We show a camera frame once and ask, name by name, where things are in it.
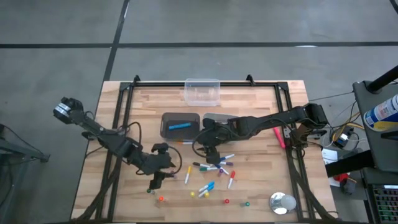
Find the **yellow marker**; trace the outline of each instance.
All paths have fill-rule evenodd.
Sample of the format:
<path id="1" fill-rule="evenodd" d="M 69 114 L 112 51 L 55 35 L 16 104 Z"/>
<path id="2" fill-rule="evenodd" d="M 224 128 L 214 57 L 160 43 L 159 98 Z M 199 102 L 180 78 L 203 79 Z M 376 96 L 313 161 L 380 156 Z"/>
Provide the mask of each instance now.
<path id="1" fill-rule="evenodd" d="M 189 178 L 189 174 L 191 173 L 191 169 L 192 169 L 192 167 L 188 166 L 188 172 L 187 172 L 187 175 L 185 176 L 185 184 L 188 183 L 188 178 Z"/>

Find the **green marker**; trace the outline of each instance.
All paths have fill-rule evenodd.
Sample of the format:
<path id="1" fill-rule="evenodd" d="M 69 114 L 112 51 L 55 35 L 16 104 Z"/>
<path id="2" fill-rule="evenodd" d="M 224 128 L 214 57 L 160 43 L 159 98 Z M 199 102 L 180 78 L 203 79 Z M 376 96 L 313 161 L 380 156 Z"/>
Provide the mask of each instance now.
<path id="1" fill-rule="evenodd" d="M 249 202 L 241 203 L 241 207 L 248 207 L 248 206 L 250 206 L 250 203 L 249 203 Z"/>
<path id="2" fill-rule="evenodd" d="M 154 191 L 154 190 L 151 190 L 151 189 L 148 189 L 148 190 L 147 190 L 147 193 L 148 193 L 148 194 L 155 194 L 155 191 Z"/>
<path id="3" fill-rule="evenodd" d="M 201 167 L 199 171 L 209 171 L 209 170 L 218 170 L 217 167 Z"/>

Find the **blue marker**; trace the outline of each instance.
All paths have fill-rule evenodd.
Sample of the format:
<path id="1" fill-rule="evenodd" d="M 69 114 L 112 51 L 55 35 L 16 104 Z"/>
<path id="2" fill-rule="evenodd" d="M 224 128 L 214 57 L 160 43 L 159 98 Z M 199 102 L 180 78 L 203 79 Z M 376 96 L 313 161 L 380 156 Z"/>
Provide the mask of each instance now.
<path id="1" fill-rule="evenodd" d="M 202 196 L 204 196 L 205 193 L 207 193 L 207 192 L 213 190 L 213 187 L 214 187 L 214 184 L 211 185 L 211 186 L 209 186 L 209 187 L 208 187 L 206 190 L 204 190 L 202 193 L 200 193 L 199 197 L 202 197 Z"/>
<path id="2" fill-rule="evenodd" d="M 208 187 L 211 187 L 211 186 L 214 186 L 214 181 L 211 181 L 210 183 L 206 184 L 204 187 L 199 189 L 199 192 L 201 192 L 202 190 L 206 190 Z"/>
<path id="3" fill-rule="evenodd" d="M 191 126 L 191 123 L 176 124 L 176 125 L 171 125 L 171 126 L 169 126 L 169 130 L 180 129 L 180 128 L 187 128 L 187 127 L 190 127 L 190 126 Z"/>

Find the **red object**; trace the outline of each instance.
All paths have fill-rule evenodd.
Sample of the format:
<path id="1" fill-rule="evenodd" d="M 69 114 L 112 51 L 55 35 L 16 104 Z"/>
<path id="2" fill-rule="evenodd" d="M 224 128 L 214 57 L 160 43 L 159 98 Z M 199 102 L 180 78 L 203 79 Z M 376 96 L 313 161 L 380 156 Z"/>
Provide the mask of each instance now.
<path id="1" fill-rule="evenodd" d="M 349 177 L 348 174 L 340 174 L 340 175 L 334 176 L 333 178 L 334 178 L 336 181 L 341 182 L 341 181 L 347 179 L 348 177 Z"/>
<path id="2" fill-rule="evenodd" d="M 282 136 L 279 133 L 279 129 L 278 128 L 273 128 L 273 130 L 274 130 L 274 133 L 276 135 L 276 138 L 279 141 L 280 146 L 282 147 L 282 149 L 285 149 L 286 148 L 285 142 L 284 142 L 284 140 L 282 139 Z"/>

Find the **keyboard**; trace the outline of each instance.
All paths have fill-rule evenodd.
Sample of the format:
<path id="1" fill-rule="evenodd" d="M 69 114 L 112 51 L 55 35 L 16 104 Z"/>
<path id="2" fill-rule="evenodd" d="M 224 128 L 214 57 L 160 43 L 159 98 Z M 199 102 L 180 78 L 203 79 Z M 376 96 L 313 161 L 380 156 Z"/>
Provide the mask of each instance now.
<path id="1" fill-rule="evenodd" d="M 398 186 L 373 185 L 373 193 L 380 222 L 398 223 Z"/>

